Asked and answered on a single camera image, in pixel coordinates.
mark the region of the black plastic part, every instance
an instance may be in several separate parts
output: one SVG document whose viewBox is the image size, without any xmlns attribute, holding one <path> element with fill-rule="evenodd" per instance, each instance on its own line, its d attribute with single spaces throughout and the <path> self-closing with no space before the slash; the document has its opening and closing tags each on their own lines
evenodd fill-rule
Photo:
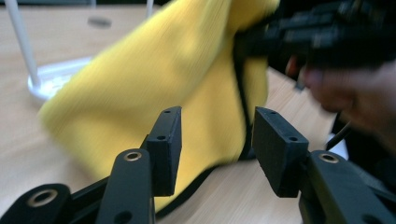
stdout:
<svg viewBox="0 0 396 224">
<path fill-rule="evenodd" d="M 24 193 L 0 219 L 1 224 L 68 223 L 70 190 L 62 184 L 42 185 Z"/>
<path fill-rule="evenodd" d="M 278 197 L 297 197 L 308 140 L 273 110 L 256 107 L 252 145 Z"/>
<path fill-rule="evenodd" d="M 100 202 L 105 193 L 108 177 L 72 194 L 71 224 L 93 223 L 99 211 Z"/>
<path fill-rule="evenodd" d="M 323 150 L 313 151 L 306 164 L 309 185 L 318 196 L 324 211 L 325 223 L 395 223 L 393 214 L 359 178 L 353 167 L 344 158 Z M 300 208 L 306 207 L 302 195 Z M 318 214 L 314 206 L 303 215 L 304 223 Z"/>
<path fill-rule="evenodd" d="M 154 223 L 149 153 L 129 149 L 114 162 L 95 223 Z"/>
<path fill-rule="evenodd" d="M 173 195 L 182 147 L 180 106 L 160 114 L 144 146 L 151 157 L 154 196 Z"/>
<path fill-rule="evenodd" d="M 253 27 L 236 37 L 234 57 L 297 56 L 315 67 L 375 67 L 394 60 L 396 19 L 386 17 L 394 13 L 396 4 L 360 2 L 362 8 L 356 8 L 355 1 L 320 4 L 268 26 Z"/>
</svg>

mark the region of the yellow cloth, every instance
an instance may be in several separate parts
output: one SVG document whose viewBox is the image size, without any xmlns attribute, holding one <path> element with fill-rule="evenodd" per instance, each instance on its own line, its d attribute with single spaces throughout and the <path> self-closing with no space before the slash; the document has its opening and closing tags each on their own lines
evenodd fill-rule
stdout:
<svg viewBox="0 0 396 224">
<path fill-rule="evenodd" d="M 237 161 L 246 125 L 233 71 L 233 36 L 268 16 L 277 0 L 176 0 L 76 74 L 40 110 L 50 134 L 97 178 L 139 148 L 165 108 L 182 106 L 176 193 L 202 171 Z M 244 74 L 249 114 L 267 96 L 266 60 Z"/>
</svg>

